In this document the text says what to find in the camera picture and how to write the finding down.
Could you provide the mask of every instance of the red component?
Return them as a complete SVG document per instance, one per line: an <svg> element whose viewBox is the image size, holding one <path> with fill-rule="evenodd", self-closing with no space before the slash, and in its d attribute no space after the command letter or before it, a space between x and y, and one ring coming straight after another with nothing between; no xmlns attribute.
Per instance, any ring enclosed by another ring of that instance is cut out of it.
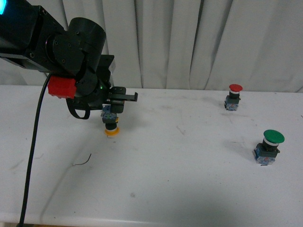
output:
<svg viewBox="0 0 303 227"><path fill-rule="evenodd" d="M74 98L77 90L75 83L74 78L51 76L47 86L48 93L59 98Z"/></svg>
<svg viewBox="0 0 303 227"><path fill-rule="evenodd" d="M230 84L229 88L231 89L231 91L233 92L240 92L243 90L242 86L239 84Z"/></svg>

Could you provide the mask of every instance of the white curtain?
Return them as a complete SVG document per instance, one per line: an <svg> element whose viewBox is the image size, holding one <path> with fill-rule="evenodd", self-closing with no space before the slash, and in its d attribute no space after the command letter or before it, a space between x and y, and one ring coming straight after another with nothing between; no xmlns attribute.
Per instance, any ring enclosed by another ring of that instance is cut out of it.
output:
<svg viewBox="0 0 303 227"><path fill-rule="evenodd" d="M303 1L29 0L65 28L86 17L107 33L116 86L303 92ZM45 75L0 61L1 84Z"/></svg>

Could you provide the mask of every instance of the red push button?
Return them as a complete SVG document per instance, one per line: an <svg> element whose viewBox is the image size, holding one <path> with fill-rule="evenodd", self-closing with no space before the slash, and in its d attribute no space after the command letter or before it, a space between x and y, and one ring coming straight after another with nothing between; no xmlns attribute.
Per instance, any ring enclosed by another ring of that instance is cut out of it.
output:
<svg viewBox="0 0 303 227"><path fill-rule="evenodd" d="M229 88L233 92L240 92L243 90L242 86L239 84L231 84L231 85L229 85Z"/></svg>

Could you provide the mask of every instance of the green push button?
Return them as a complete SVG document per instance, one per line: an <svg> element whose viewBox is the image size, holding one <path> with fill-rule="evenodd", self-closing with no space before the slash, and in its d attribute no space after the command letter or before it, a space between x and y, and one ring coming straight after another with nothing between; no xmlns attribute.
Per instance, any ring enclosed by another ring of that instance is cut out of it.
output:
<svg viewBox="0 0 303 227"><path fill-rule="evenodd" d="M271 143L283 143L285 140L282 133L276 130L266 130L263 134L264 137Z"/></svg>

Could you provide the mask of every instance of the scratch mark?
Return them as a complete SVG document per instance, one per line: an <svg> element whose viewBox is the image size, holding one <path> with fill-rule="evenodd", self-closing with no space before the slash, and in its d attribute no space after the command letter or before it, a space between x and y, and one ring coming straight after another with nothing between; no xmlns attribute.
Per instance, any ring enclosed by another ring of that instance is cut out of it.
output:
<svg viewBox="0 0 303 227"><path fill-rule="evenodd" d="M10 168L10 170L16 169L22 162L24 161L24 159L22 159L21 161L19 161L17 164L15 164L12 168Z"/></svg>
<svg viewBox="0 0 303 227"><path fill-rule="evenodd" d="M181 129L179 128L179 126L177 126L177 129L180 131L180 133L181 133L182 135L185 135L185 133L186 133L185 130L181 130Z"/></svg>
<svg viewBox="0 0 303 227"><path fill-rule="evenodd" d="M40 157L35 157L35 159L40 159L43 157L43 155L44 155L44 153Z"/></svg>

